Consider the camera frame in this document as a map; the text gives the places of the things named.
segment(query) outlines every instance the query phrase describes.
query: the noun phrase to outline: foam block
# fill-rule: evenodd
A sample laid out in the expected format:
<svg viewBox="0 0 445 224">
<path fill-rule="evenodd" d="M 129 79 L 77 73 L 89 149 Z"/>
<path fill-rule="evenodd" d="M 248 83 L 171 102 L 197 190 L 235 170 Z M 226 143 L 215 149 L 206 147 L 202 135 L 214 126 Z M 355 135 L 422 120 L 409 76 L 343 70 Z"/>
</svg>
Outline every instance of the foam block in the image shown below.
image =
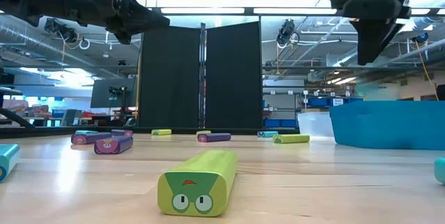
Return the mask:
<svg viewBox="0 0 445 224">
<path fill-rule="evenodd" d="M 103 138 L 110 138 L 111 133 L 94 133 L 94 134 L 73 134 L 71 143 L 75 145 L 85 145 L 95 143 Z"/>
<path fill-rule="evenodd" d="M 199 134 L 211 134 L 211 131 L 209 130 L 197 131 L 196 136 L 198 136 Z"/>
<path fill-rule="evenodd" d="M 156 129 L 152 130 L 152 135 L 170 135 L 172 134 L 171 129 Z"/>
<path fill-rule="evenodd" d="M 133 136 L 133 130 L 113 129 L 111 130 L 111 134 L 113 136 Z"/>
<path fill-rule="evenodd" d="M 278 134 L 273 136 L 274 143 L 308 143 L 310 136 L 303 134 Z"/>
<path fill-rule="evenodd" d="M 229 202 L 238 157 L 208 150 L 165 172 L 158 181 L 158 206 L 164 214 L 218 216 Z"/>
<path fill-rule="evenodd" d="M 216 141 L 230 141 L 232 136 L 230 134 L 198 134 L 197 141 L 199 142 L 216 142 Z"/>
<path fill-rule="evenodd" d="M 91 130 L 76 130 L 75 134 L 96 134 L 98 131 L 91 131 Z"/>
<path fill-rule="evenodd" d="M 277 131 L 259 131 L 257 135 L 260 138 L 271 138 L 277 134 L 278 134 Z"/>
<path fill-rule="evenodd" d="M 3 182 L 13 170 L 20 158 L 20 146 L 0 144 L 0 182 Z"/>
<path fill-rule="evenodd" d="M 120 154 L 133 145 L 132 136 L 113 136 L 96 141 L 96 154 Z"/>
<path fill-rule="evenodd" d="M 445 184 L 445 158 L 437 159 L 434 162 L 434 176 L 440 183 Z"/>
</svg>

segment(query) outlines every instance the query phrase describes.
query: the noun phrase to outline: table surface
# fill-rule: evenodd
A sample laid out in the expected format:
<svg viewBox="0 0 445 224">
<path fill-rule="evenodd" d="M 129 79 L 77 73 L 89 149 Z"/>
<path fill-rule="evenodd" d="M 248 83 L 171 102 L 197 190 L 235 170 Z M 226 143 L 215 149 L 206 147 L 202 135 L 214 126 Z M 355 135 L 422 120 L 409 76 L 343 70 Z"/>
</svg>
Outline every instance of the table surface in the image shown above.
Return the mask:
<svg viewBox="0 0 445 224">
<path fill-rule="evenodd" d="M 313 138 L 273 144 L 255 136 L 198 143 L 195 136 L 136 134 L 115 156 L 73 146 L 69 136 L 0 140 L 22 158 L 0 184 L 1 223 L 444 223 L 445 186 L 433 162 L 445 152 L 364 150 Z M 238 172 L 217 218 L 166 216 L 159 175 L 209 148 L 234 150 Z"/>
</svg>

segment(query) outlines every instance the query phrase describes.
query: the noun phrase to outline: black partition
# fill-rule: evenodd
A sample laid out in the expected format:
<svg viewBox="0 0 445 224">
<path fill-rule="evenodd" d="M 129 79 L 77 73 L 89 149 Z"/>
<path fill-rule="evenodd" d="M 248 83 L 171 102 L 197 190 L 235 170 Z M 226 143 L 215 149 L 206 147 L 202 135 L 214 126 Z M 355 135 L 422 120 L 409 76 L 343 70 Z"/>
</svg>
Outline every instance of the black partition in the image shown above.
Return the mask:
<svg viewBox="0 0 445 224">
<path fill-rule="evenodd" d="M 259 22 L 207 31 L 206 127 L 262 128 Z"/>
<path fill-rule="evenodd" d="M 200 30 L 178 27 L 144 33 L 139 125 L 198 126 Z"/>
</svg>

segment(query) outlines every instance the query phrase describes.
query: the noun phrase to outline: cartoon eye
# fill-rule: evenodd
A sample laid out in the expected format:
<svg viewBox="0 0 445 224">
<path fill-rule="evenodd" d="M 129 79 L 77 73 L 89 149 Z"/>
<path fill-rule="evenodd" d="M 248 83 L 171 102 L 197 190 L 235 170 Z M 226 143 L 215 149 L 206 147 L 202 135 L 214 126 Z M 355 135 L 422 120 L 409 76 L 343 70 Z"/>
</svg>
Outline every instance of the cartoon eye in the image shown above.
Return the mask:
<svg viewBox="0 0 445 224">
<path fill-rule="evenodd" d="M 212 206 L 212 201 L 210 196 L 208 195 L 201 195 L 196 199 L 195 206 L 198 211 L 200 212 L 206 212 L 209 211 Z"/>
<path fill-rule="evenodd" d="M 173 198 L 173 207 L 178 210 L 184 210 L 188 207 L 188 198 L 184 194 L 176 195 Z"/>
</svg>

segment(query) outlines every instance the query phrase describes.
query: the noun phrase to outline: white container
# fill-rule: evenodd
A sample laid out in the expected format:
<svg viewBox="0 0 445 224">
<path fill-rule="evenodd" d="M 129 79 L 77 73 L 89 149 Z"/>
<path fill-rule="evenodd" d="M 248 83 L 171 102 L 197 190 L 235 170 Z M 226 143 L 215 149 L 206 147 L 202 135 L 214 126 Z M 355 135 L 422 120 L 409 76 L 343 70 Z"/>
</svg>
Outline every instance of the white container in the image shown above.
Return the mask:
<svg viewBox="0 0 445 224">
<path fill-rule="evenodd" d="M 329 112 L 299 113 L 297 116 L 301 134 L 334 137 Z"/>
</svg>

